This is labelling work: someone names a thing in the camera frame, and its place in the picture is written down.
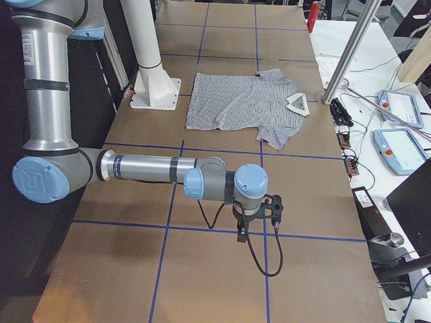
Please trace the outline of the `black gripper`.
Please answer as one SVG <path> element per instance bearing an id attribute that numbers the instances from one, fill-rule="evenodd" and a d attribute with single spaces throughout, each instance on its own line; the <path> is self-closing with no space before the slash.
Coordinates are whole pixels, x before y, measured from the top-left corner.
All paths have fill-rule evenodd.
<path id="1" fill-rule="evenodd" d="M 245 243 L 246 236 L 248 235 L 248 221 L 246 220 L 245 209 L 241 202 L 234 201 L 232 213 L 237 220 L 237 242 Z"/>

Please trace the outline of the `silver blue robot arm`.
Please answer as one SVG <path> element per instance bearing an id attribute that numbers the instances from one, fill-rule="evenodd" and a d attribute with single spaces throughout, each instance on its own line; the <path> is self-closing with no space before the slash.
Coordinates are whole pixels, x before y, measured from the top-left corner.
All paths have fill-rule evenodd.
<path id="1" fill-rule="evenodd" d="M 13 183 L 27 199 L 53 203 L 95 182 L 133 180 L 181 184 L 196 201 L 231 205 L 238 240 L 272 207 L 268 178 L 256 164 L 227 169 L 218 157 L 206 159 L 127 155 L 80 147 L 71 135 L 68 39 L 101 40 L 101 1 L 10 1 L 12 20 L 22 33 L 24 87 L 30 138 L 12 170 Z"/>

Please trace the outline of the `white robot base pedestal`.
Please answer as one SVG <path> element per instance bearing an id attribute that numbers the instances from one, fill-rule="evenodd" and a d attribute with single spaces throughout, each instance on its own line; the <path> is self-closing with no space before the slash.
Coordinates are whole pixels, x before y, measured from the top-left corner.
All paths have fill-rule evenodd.
<path id="1" fill-rule="evenodd" d="M 150 1 L 122 0 L 121 5 L 139 67 L 131 107 L 175 110 L 181 80 L 162 66 Z"/>

